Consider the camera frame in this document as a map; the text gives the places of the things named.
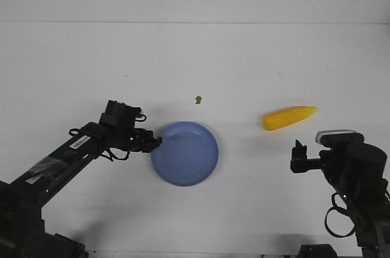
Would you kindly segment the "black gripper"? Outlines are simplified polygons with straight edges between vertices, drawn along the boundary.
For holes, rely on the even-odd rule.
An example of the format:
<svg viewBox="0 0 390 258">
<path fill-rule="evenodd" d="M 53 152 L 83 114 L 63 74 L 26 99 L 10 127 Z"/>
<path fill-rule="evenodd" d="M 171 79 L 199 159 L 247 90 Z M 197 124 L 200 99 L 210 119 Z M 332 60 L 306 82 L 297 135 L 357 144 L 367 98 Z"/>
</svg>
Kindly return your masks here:
<svg viewBox="0 0 390 258">
<path fill-rule="evenodd" d="M 114 132 L 108 135 L 105 151 L 118 149 L 124 152 L 151 152 L 162 143 L 162 138 L 154 138 L 154 132 L 142 128 Z"/>
<path fill-rule="evenodd" d="M 293 173 L 306 173 L 310 170 L 321 170 L 326 164 L 321 159 L 307 159 L 307 146 L 295 140 L 292 148 L 290 169 Z"/>
</svg>

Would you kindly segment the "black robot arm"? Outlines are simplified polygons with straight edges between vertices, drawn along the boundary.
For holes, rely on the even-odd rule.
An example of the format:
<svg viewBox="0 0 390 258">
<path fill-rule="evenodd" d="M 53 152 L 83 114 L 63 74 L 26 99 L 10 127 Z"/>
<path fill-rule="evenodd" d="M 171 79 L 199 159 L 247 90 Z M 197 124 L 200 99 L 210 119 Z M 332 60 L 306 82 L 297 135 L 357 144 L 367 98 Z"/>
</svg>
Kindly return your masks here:
<svg viewBox="0 0 390 258">
<path fill-rule="evenodd" d="M 334 142 L 319 158 L 309 159 L 307 147 L 296 141 L 293 173 L 321 170 L 346 205 L 343 214 L 354 224 L 358 246 L 365 253 L 389 257 L 388 181 L 383 173 L 386 153 L 365 142 Z"/>
<path fill-rule="evenodd" d="M 116 160 L 112 149 L 150 153 L 162 143 L 152 131 L 90 122 L 9 184 L 1 184 L 1 257 L 88 257 L 85 245 L 44 228 L 42 208 L 92 160 Z"/>
</svg>

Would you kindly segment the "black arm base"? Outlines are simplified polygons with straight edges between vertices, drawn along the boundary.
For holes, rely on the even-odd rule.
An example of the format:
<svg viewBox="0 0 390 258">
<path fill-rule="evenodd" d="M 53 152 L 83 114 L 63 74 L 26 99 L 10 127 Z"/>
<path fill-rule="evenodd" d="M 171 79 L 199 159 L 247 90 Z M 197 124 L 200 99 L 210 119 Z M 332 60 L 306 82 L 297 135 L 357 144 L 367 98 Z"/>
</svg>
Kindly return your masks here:
<svg viewBox="0 0 390 258">
<path fill-rule="evenodd" d="M 329 244 L 302 245 L 298 258 L 338 258 L 335 250 Z"/>
</svg>

